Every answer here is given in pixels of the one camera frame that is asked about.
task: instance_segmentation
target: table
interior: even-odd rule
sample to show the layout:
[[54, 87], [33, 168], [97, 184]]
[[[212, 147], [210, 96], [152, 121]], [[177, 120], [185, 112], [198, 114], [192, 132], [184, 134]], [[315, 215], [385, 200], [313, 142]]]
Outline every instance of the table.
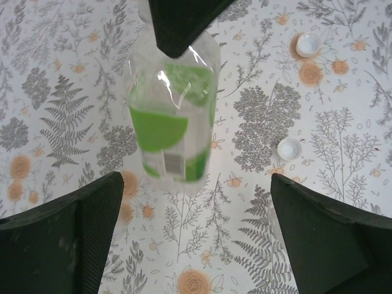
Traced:
[[[99, 293], [298, 293], [268, 218], [273, 173], [392, 217], [388, 1], [237, 0], [211, 25], [222, 70], [195, 195], [143, 174], [121, 92], [143, 26], [135, 1], [0, 3], [0, 217], [121, 171]], [[323, 42], [309, 60], [293, 51], [304, 31]], [[294, 162], [276, 155], [287, 136], [303, 147]]]

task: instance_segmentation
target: floral tablecloth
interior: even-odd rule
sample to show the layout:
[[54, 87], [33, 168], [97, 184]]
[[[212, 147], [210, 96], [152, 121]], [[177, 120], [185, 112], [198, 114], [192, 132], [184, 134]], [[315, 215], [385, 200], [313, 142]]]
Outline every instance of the floral tablecloth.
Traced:
[[[154, 190], [122, 91], [133, 0], [0, 0], [0, 217], [112, 171], [123, 202], [100, 293], [298, 293], [267, 207], [281, 173], [392, 217], [392, 4], [237, 0], [208, 29], [222, 69], [208, 183]], [[311, 31], [322, 49], [294, 51]], [[277, 143], [299, 140], [283, 162]]]

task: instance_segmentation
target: bottle cap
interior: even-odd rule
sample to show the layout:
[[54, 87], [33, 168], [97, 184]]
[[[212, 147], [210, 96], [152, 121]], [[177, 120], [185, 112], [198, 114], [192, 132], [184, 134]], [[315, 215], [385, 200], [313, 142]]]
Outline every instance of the bottle cap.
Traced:
[[283, 160], [295, 160], [302, 153], [301, 143], [293, 138], [285, 138], [278, 144], [277, 153]]
[[313, 57], [322, 45], [321, 38], [312, 32], [305, 32], [298, 38], [296, 52], [304, 58]]

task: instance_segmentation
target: clear plastic bottle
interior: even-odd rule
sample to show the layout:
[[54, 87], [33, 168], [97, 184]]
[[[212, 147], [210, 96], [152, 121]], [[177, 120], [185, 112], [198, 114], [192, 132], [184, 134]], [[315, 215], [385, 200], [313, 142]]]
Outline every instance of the clear plastic bottle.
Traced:
[[129, 109], [143, 166], [158, 189], [194, 193], [205, 185], [216, 108], [220, 47], [204, 32], [178, 59], [156, 45], [148, 0], [146, 23], [126, 65]]

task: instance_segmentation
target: barcode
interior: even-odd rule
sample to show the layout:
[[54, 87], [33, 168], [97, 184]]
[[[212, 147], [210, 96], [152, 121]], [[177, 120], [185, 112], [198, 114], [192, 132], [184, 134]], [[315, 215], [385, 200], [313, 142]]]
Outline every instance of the barcode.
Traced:
[[184, 176], [184, 159], [179, 154], [164, 153], [166, 173]]

